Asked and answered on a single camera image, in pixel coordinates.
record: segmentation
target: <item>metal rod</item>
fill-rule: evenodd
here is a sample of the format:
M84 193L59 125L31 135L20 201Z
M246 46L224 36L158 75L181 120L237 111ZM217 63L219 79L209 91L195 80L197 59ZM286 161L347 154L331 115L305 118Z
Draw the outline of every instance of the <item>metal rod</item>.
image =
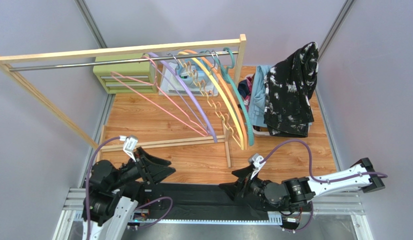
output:
M218 51L217 55L229 55L227 51ZM210 57L210 53L198 53L189 55L176 55L176 56L159 56L151 57L153 61L164 61L164 60L174 60L176 59L189 59L189 58L200 58L200 57ZM63 64L63 65L46 65L46 66L26 66L26 67L11 67L10 72L22 72L22 71L32 71L32 70L47 70L47 69L66 69L75 67L90 67L90 66L100 66L100 65L112 65L112 64L129 64L129 63L142 63L148 62L147 58L138 59L126 59L126 60L113 60L113 61L97 61L88 63L74 63L74 64Z

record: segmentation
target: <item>wooden frame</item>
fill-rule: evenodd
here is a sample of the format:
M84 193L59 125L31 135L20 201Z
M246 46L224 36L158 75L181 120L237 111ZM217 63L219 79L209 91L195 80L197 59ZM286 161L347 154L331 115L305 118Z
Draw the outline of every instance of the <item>wooden frame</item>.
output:
M98 144L86 134L78 125L76 125L66 114L64 114L56 105L54 105L45 95L43 95L34 85L32 85L25 77L18 72L10 71L12 66L10 64L15 63L28 63L28 62L42 62L42 61L55 61L66 59L81 59L81 58L94 58L101 56L113 56L123 54L140 54L147 52L167 52L167 51L182 51L186 49L212 49L220 47L238 47L238 55L235 64L234 81L239 82L241 76L242 64L244 60L245 47L247 38L245 34L241 34L239 39L227 39L227 40L213 40L213 41L196 41L196 42L184 42L184 43L169 43L169 44L157 44L157 45L144 45L144 46L129 46L129 47L115 47L115 48L102 48L92 50L79 50L79 51L65 51L65 52L51 52L51 53L39 53L39 54L27 54L27 55L13 55L13 56L0 56L0 70L12 80L14 80L19 86L31 94L36 100L43 104L48 110L50 110L58 119L66 124L71 130L78 134L84 141L86 141L92 148L98 148ZM231 167L230 161L230 148L229 148L229 133L224 128L224 135L217 136L219 143L225 144L227 164ZM140 142L138 146L148 148L165 148L174 146L187 146L197 144L209 144L214 143L211 136L205 137L193 137L175 140L154 141L154 142ZM122 145L112 145L102 147L103 152L120 151Z

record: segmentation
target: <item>wooden floor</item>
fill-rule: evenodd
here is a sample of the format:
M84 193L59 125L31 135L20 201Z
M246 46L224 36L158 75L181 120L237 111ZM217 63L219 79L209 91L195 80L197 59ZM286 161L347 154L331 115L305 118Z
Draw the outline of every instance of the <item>wooden floor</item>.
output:
M241 78L254 72L255 67L244 66ZM183 114L179 114L179 110L163 96L157 94L147 95L153 102L166 110L178 117L183 117ZM182 106L183 101L180 97L173 97L173 99ZM214 111L203 98L199 97L197 99L216 134L223 134L221 122ZM196 109L189 100L187 102L193 109ZM307 142L312 150L313 173L315 175L330 174L336 169L316 95L311 99L310 105L313 109L315 121L310 128L308 137L303 140ZM115 97L105 131L105 139L119 135L135 135L140 142L200 137L198 133L135 93L117 94ZM231 172L247 167L247 159L251 155L259 153L265 157L276 145L287 139L283 137L256 137L255 144L250 146L248 150L243 151L232 139L230 141L232 168L227 167L224 143L152 148L147 149L147 152L153 156L170 160L172 162L171 167L176 169L176 172L166 178L164 182L219 184L234 182L236 177ZM120 144L120 142L115 141L110 144ZM105 152L102 159L110 160L118 168L122 163L126 163L129 158L123 151L117 151ZM296 142L289 143L276 151L259 173L261 179L278 183L282 180L308 175L309 159L307 150L303 145Z

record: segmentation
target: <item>white wall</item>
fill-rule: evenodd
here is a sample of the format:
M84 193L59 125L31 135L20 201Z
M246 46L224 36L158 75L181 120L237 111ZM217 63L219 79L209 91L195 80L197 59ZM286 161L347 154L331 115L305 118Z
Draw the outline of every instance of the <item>white wall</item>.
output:
M284 60L322 43L344 0L85 0L110 47L237 39L244 65Z
M0 55L98 48L72 0L0 1ZM90 136L106 94L89 68L23 72ZM89 145L0 72L0 240L51 239Z
M389 175L361 196L374 239L413 239L413 0L356 1L318 89L342 166L369 157Z

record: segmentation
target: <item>green drawer cabinet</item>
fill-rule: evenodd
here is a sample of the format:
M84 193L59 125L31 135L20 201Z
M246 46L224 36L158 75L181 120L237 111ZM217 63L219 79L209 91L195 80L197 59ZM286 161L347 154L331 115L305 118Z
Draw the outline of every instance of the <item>green drawer cabinet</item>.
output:
M125 54L115 56L99 56L95 58L96 62L105 62L113 60L127 60L127 59L139 59L142 54ZM154 83L155 68L150 62L140 63L123 63L123 64L110 64L94 66L93 73L97 76L103 88L108 94L120 94L120 93L134 93L120 82L111 77L111 72L117 72L123 76L132 77L144 82ZM140 93L157 93L158 90L154 86L149 86L131 79L121 78L116 76L119 80L137 90Z

